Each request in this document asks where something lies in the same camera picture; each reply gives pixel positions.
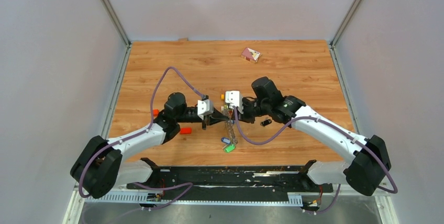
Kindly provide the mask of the key with black tag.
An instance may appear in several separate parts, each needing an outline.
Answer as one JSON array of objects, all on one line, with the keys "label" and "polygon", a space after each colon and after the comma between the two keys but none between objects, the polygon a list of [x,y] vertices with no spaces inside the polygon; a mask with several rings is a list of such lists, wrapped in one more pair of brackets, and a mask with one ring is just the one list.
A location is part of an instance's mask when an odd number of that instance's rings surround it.
[{"label": "key with black tag", "polygon": [[266,127],[266,126],[270,125],[271,123],[272,123],[271,119],[266,119],[266,120],[260,122],[260,125],[263,127]]}]

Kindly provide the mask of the blue key tag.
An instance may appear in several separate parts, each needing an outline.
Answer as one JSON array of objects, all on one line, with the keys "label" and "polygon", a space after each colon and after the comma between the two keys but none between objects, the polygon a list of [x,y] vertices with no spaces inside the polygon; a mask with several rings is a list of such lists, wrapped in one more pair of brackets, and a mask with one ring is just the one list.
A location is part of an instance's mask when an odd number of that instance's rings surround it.
[{"label": "blue key tag", "polygon": [[226,144],[226,145],[231,144],[231,140],[229,138],[226,138],[226,137],[222,137],[221,138],[221,142]]}]

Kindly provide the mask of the green key tag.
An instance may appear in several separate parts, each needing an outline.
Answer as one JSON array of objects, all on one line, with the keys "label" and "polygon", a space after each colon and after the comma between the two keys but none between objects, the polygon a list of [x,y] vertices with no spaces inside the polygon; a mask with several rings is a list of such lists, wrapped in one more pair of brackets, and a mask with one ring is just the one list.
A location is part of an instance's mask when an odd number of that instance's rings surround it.
[{"label": "green key tag", "polygon": [[234,149],[236,148],[236,146],[234,144],[230,144],[224,147],[224,151],[226,153],[230,153],[232,152]]}]

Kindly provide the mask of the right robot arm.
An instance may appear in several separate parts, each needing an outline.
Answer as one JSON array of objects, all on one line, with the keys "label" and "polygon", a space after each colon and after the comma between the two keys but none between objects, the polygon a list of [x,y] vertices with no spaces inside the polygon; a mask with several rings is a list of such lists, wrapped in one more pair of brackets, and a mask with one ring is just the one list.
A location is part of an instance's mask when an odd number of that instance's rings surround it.
[{"label": "right robot arm", "polygon": [[356,192],[371,196],[377,189],[398,193],[390,175],[391,161],[385,141],[377,136],[365,137],[349,131],[325,118],[304,101],[284,96],[268,77],[260,77],[251,85],[255,97],[243,97],[239,92],[225,101],[234,110],[236,124],[253,123],[257,117],[270,116],[283,128],[292,128],[315,138],[339,154],[342,162],[314,161],[299,176],[300,187],[313,191],[320,184],[347,183]]}]

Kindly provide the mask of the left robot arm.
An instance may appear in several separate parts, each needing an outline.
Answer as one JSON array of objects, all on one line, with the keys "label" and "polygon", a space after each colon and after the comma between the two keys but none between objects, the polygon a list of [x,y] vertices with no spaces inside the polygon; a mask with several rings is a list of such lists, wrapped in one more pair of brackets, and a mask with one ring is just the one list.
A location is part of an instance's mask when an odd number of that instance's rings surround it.
[{"label": "left robot arm", "polygon": [[148,189],[160,184],[160,174],[154,171],[151,161],[128,163],[135,154],[172,140],[179,134],[181,123],[200,123],[202,128],[228,121],[205,96],[196,106],[188,107],[184,94],[172,93],[153,122],[126,135],[110,138],[101,136],[90,139],[74,162],[70,175],[79,183],[83,197],[101,198],[113,187],[142,183]]}]

